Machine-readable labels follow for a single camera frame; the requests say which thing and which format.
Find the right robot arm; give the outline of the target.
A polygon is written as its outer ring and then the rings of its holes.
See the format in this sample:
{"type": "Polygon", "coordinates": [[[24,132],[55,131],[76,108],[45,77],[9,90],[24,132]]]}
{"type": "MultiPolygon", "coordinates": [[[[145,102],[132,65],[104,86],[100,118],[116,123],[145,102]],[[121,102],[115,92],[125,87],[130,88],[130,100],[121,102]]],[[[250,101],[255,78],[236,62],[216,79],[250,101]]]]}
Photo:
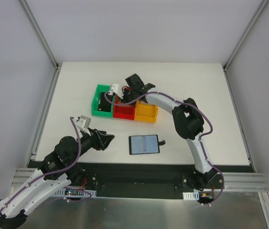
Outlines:
{"type": "Polygon", "coordinates": [[[122,90],[123,103],[133,104],[136,101],[143,101],[156,105],[172,115],[175,130],[186,140],[195,162],[195,174],[187,179],[187,184],[198,190],[212,185],[218,171],[202,139],[206,135],[203,133],[203,125],[207,118],[198,109],[196,102],[192,98],[183,101],[173,98],[151,83],[144,84],[137,74],[127,77],[125,81],[128,89],[122,90]]]}

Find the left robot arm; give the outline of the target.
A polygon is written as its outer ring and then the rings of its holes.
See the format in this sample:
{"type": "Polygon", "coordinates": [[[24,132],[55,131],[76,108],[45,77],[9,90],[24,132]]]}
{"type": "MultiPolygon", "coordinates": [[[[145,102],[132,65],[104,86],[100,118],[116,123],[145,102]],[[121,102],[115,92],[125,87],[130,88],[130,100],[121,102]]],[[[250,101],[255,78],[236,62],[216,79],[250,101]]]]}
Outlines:
{"type": "Polygon", "coordinates": [[[77,138],[63,137],[13,194],[0,199],[0,228],[19,228],[56,191],[68,185],[83,185],[88,175],[78,159],[90,149],[104,151],[113,139],[114,135],[97,129],[89,129],[88,134],[77,138]]]}

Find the black leather card holder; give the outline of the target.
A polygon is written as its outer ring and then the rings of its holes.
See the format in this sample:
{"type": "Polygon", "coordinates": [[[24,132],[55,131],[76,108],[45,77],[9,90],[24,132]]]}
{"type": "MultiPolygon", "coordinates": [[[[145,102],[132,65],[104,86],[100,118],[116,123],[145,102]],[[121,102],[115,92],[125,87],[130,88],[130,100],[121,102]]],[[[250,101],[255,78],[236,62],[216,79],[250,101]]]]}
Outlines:
{"type": "Polygon", "coordinates": [[[166,141],[159,141],[158,135],[134,135],[128,137],[129,154],[145,155],[160,153],[160,146],[166,144],[166,141]]]}

